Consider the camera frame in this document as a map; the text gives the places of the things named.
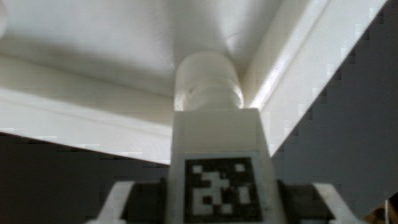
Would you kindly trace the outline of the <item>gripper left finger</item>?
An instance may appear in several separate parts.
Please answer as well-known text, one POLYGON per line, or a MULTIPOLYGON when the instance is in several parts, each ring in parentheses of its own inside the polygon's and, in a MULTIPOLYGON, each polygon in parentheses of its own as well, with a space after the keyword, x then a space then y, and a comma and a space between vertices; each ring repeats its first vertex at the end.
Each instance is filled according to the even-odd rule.
POLYGON ((165 224, 165 181, 117 181, 85 224, 165 224))

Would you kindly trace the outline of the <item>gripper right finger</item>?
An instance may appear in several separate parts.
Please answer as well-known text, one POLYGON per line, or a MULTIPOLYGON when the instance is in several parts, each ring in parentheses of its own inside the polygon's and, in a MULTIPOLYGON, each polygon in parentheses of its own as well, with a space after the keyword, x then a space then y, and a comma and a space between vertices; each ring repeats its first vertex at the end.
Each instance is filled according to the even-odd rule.
POLYGON ((362 224, 332 184, 277 184, 287 224, 362 224))

